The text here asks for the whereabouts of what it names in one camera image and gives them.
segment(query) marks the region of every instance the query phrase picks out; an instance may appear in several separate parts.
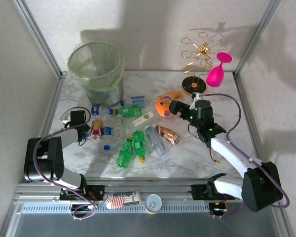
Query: white wall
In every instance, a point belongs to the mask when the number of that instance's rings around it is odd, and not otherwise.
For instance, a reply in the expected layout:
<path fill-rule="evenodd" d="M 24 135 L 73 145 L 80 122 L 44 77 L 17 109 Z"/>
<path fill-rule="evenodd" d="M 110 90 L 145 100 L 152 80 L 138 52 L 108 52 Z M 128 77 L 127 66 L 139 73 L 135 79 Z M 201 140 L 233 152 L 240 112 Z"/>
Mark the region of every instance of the white wall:
<path fill-rule="evenodd" d="M 81 40 L 107 40 L 122 49 L 127 70 L 181 71 L 190 62 L 181 52 L 193 49 L 181 38 L 199 45 L 201 29 L 227 40 L 234 60 L 224 68 L 234 70 L 269 0 L 26 2 L 62 70 Z"/>
<path fill-rule="evenodd" d="M 275 162 L 291 199 L 296 236 L 296 0 L 282 0 L 241 73 L 265 160 Z"/>
<path fill-rule="evenodd" d="M 12 1 L 0 1 L 0 230 L 56 82 Z"/>

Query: black round base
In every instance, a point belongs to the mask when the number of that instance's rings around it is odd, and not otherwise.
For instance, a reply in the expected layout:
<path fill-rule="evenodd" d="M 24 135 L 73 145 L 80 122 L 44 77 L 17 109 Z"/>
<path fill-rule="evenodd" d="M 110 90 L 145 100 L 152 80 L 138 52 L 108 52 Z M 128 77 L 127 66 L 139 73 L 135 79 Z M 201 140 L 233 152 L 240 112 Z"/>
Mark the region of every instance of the black round base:
<path fill-rule="evenodd" d="M 187 95 L 194 92 L 203 93 L 206 90 L 206 83 L 202 78 L 190 76 L 182 81 L 182 90 Z"/>

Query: red and white striped box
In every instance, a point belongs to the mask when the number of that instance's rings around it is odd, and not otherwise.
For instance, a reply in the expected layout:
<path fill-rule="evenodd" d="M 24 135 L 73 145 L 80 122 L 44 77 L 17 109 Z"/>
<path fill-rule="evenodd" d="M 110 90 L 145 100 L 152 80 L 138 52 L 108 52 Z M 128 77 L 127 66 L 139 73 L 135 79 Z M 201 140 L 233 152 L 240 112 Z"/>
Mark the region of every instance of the red and white striped box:
<path fill-rule="evenodd" d="M 117 193 L 107 196 L 105 203 L 107 209 L 117 209 L 124 206 L 137 205 L 141 202 L 141 194 L 138 191 L 131 191 L 125 193 Z"/>

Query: small blue bottle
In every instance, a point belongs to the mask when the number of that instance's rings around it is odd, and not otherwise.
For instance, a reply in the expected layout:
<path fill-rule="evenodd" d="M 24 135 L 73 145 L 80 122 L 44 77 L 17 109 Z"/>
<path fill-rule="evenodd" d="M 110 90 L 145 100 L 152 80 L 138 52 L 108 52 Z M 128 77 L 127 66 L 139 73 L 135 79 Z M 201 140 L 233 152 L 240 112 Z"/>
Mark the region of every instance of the small blue bottle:
<path fill-rule="evenodd" d="M 146 125 L 146 136 L 148 137 L 150 143 L 152 144 L 153 148 L 157 152 L 158 156 L 162 157 L 168 153 L 168 148 L 164 144 L 161 135 L 154 130 L 151 125 Z"/>

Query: trash bin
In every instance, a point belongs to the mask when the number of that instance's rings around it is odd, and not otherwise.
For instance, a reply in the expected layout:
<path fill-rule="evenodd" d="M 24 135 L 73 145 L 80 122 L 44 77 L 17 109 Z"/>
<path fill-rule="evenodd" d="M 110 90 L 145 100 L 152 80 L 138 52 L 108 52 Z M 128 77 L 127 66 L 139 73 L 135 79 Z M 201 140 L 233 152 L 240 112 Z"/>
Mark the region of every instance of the trash bin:
<path fill-rule="evenodd" d="M 110 108 L 122 99 L 125 60 L 115 45 L 105 41 L 78 45 L 68 59 L 68 69 L 92 104 Z"/>

